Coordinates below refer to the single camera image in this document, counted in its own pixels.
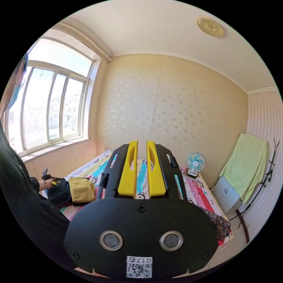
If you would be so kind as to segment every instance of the screw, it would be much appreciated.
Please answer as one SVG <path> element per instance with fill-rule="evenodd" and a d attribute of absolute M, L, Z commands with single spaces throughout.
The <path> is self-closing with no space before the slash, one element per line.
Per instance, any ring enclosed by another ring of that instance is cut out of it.
<path fill-rule="evenodd" d="M 144 204 L 139 204 L 137 209 L 139 212 L 145 212 L 147 207 Z"/>
<path fill-rule="evenodd" d="M 208 260 L 210 258 L 210 252 L 207 252 L 203 255 L 204 260 Z"/>
<path fill-rule="evenodd" d="M 80 258 L 80 256 L 78 255 L 78 253 L 76 253 L 75 251 L 72 252 L 72 257 L 73 257 L 74 259 L 79 259 L 79 258 Z"/>

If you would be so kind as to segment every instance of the hand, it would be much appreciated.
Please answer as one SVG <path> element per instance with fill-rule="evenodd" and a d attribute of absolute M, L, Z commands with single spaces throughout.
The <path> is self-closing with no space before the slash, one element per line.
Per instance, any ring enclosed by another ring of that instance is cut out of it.
<path fill-rule="evenodd" d="M 53 180 L 54 180 L 54 179 L 48 179 L 48 180 L 45 181 L 46 184 L 47 184 L 47 189 L 52 188 L 52 186 L 53 186 L 52 181 L 53 181 Z"/>

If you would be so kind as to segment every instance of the windowsill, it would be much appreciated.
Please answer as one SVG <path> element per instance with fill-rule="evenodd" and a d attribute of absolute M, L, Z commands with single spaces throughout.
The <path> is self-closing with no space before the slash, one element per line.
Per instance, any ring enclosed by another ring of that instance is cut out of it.
<path fill-rule="evenodd" d="M 86 141 L 88 139 L 89 138 L 78 137 L 76 139 L 73 138 L 71 140 L 66 140 L 66 141 L 63 141 L 63 142 L 61 142 L 59 144 L 55 144 L 55 145 L 52 145 L 50 147 L 44 148 L 42 150 L 36 151 L 36 152 L 28 154 L 26 156 L 23 156 L 22 157 L 22 161 L 23 162 L 31 161 L 31 160 L 36 159 L 36 158 L 38 158 L 40 156 L 43 156 L 44 154 L 47 154 L 47 153 L 49 153 L 51 151 L 60 149 L 62 147 L 67 147 L 67 146 L 70 146 L 70 145 L 73 145 L 73 144 L 76 144 L 76 143 L 79 143 L 79 142 L 83 142 L 83 141 Z"/>

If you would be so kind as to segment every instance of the floor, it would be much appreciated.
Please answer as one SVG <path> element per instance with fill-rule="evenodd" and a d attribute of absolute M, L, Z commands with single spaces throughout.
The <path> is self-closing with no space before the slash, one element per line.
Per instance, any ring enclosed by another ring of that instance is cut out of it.
<path fill-rule="evenodd" d="M 226 215 L 228 219 L 233 218 L 234 216 L 236 216 L 236 213 L 231 213 L 229 215 Z M 234 235 L 233 240 L 227 244 L 227 246 L 220 250 L 219 252 L 216 252 L 212 259 L 209 261 L 209 263 L 202 268 L 201 270 L 193 273 L 199 273 L 199 272 L 203 272 L 206 271 L 210 268 L 213 268 L 223 262 L 225 262 L 226 260 L 232 258 L 233 256 L 237 255 L 239 252 L 241 252 L 245 246 L 246 246 L 246 237 L 245 237 L 245 233 L 244 233 L 244 229 L 242 227 L 242 225 L 239 227 L 239 223 L 240 220 L 238 218 L 235 218 L 233 220 L 230 221 L 231 223 L 231 229 L 232 229 L 232 233 Z M 178 277 L 183 277 L 183 276 L 188 276 L 190 274 L 183 274 L 180 275 Z"/>

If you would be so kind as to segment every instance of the person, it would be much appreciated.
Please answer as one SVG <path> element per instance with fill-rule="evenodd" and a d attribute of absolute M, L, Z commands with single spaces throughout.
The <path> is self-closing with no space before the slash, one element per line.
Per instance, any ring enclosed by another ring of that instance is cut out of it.
<path fill-rule="evenodd" d="M 7 83 L 0 101 L 0 117 L 15 103 L 19 90 L 23 87 L 27 63 L 26 53 Z M 29 176 L 23 161 L 10 147 L 1 123 L 0 185 L 13 216 L 34 244 L 61 267 L 75 274 L 89 274 L 74 264 L 64 248 L 63 241 L 69 220 L 39 194 L 41 190 L 52 187 L 52 179 L 38 181 Z M 95 272 L 90 275 L 101 276 Z"/>

